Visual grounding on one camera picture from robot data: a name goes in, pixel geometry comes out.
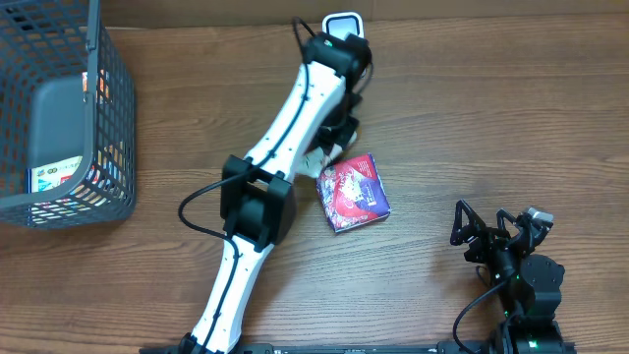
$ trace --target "red packaging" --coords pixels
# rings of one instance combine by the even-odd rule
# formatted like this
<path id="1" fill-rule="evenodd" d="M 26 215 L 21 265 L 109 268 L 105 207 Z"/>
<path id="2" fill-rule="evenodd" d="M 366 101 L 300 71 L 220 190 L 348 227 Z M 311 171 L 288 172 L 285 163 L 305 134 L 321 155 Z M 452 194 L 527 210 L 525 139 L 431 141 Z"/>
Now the red packaging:
<path id="1" fill-rule="evenodd" d="M 316 180 L 327 221 L 341 232 L 391 213 L 370 153 L 327 167 Z"/>

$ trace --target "black joint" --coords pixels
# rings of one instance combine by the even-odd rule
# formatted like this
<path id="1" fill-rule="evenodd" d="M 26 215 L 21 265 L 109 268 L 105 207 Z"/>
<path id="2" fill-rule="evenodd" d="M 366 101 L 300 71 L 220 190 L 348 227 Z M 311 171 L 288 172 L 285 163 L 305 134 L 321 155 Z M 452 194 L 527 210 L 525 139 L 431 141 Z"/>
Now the black joint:
<path id="1" fill-rule="evenodd" d="M 250 160 L 230 156 L 223 166 L 223 179 L 245 173 L 252 168 Z M 296 216 L 293 186 L 283 176 L 262 169 L 249 171 L 250 179 L 241 179 L 221 188 L 220 215 L 228 235 L 239 235 L 255 245 L 257 252 L 269 244 L 279 244 Z M 261 189 L 253 183 L 267 183 Z"/>

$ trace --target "mesh basket wall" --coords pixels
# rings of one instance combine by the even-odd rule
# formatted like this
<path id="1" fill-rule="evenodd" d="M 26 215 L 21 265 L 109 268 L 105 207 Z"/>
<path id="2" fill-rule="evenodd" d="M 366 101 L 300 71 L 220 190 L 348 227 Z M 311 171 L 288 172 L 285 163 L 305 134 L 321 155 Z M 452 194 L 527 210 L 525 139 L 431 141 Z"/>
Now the mesh basket wall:
<path id="1" fill-rule="evenodd" d="M 134 83 L 98 15 L 96 0 L 0 5 L 0 221 L 61 228 L 133 212 Z M 86 146 L 82 163 L 54 192 L 29 193 L 30 179 L 39 172 L 32 150 L 42 149 L 29 133 L 37 91 L 56 80 L 83 77 L 85 95 L 77 104 L 89 124 L 80 131 Z M 54 112 L 46 119 L 54 125 Z"/>

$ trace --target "gray plastic basket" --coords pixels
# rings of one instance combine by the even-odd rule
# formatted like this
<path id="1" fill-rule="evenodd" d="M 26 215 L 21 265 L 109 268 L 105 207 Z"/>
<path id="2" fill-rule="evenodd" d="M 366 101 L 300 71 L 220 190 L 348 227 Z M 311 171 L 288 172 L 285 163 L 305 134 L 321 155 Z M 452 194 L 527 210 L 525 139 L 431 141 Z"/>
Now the gray plastic basket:
<path id="1" fill-rule="evenodd" d="M 136 97 L 100 2 L 2 1 L 0 33 L 0 221 L 62 228 L 127 218 Z M 67 181 L 31 193 L 31 178 L 55 171 L 36 167 L 78 156 Z"/>

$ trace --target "table surface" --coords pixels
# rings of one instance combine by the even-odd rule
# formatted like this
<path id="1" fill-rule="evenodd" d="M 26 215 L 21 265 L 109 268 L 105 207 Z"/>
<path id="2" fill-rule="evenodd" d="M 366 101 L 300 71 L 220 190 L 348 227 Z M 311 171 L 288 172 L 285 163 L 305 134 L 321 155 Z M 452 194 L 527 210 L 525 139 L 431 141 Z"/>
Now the table surface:
<path id="1" fill-rule="evenodd" d="M 366 24 L 375 75 L 349 156 L 371 152 L 392 207 L 334 235 L 315 182 L 267 260 L 245 339 L 276 345 L 451 338 L 484 290 L 448 239 L 465 198 L 544 207 L 538 252 L 566 267 L 557 319 L 581 352 L 629 351 L 629 16 Z M 114 31 L 138 92 L 138 206 L 124 223 L 54 232 L 3 226 L 0 352 L 133 353 L 178 342 L 202 313 L 216 239 L 176 215 L 230 154 L 262 136 L 297 74 L 288 26 Z M 190 207 L 220 229 L 217 194 Z M 485 338 L 496 301 L 462 322 Z"/>

